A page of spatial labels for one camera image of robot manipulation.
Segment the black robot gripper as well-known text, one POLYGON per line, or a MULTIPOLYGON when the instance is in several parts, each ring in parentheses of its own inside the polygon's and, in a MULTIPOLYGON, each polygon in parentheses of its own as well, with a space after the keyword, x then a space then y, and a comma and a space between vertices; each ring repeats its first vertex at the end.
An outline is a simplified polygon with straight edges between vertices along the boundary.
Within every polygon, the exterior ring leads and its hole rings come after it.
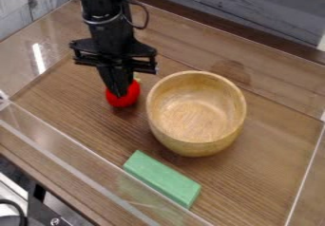
POLYGON ((134 0, 80 0, 80 4, 90 37, 70 43, 75 61, 80 65, 98 66, 108 91, 114 96, 123 97, 135 79, 134 72, 157 73, 158 51, 143 44, 134 34, 134 29, 147 27, 148 20, 142 26, 135 25, 130 6, 139 5, 144 13, 148 11, 134 0), (119 69, 119 86, 114 68, 119 69))

